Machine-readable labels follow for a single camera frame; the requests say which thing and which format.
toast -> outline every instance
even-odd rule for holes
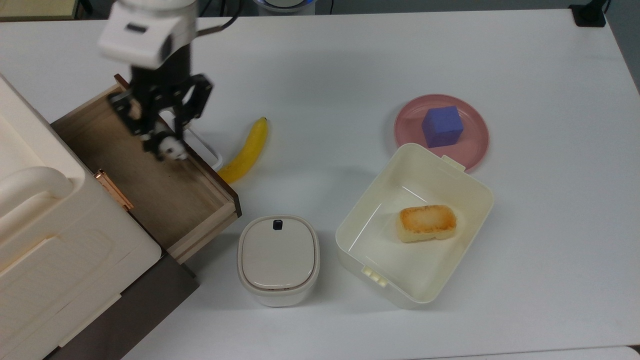
[[[406,208],[396,219],[398,238],[403,243],[448,239],[456,232],[456,215],[446,205]]]

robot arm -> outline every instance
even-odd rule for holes
[[[109,101],[131,134],[143,142],[143,149],[159,160],[186,158],[183,131],[201,116],[212,90],[204,75],[191,75],[191,42],[227,28],[240,9],[226,24],[196,31],[196,0],[114,3],[98,45],[106,56],[131,64],[131,88],[110,95]],[[136,118],[131,115],[133,101],[141,106]],[[175,115],[173,133],[158,122],[164,110]]]

white bowl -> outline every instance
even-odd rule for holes
[[[403,243],[400,210],[443,204],[456,214],[446,240]],[[464,167],[414,143],[400,147],[338,228],[342,265],[395,305],[431,302],[456,269],[493,207],[493,193]]]

pink plate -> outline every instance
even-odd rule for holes
[[[428,147],[422,132],[422,120],[429,109],[445,106],[458,108],[464,130],[454,145]],[[418,143],[439,157],[446,155],[462,164],[466,172],[478,165],[489,148],[489,130],[476,109],[457,97],[442,94],[423,95],[405,105],[396,117],[394,135],[398,147],[410,142]]]

open storage box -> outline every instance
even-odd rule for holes
[[[446,240],[403,243],[404,208],[443,204],[458,218]],[[415,143],[401,146],[338,228],[338,258],[395,305],[410,309],[438,296],[493,207],[491,190]]]
[[[190,147],[187,160],[157,161],[143,152],[107,101],[118,84],[51,124],[89,171],[104,171],[129,213],[179,263],[241,216],[237,194]],[[134,105],[133,111],[139,111]]]

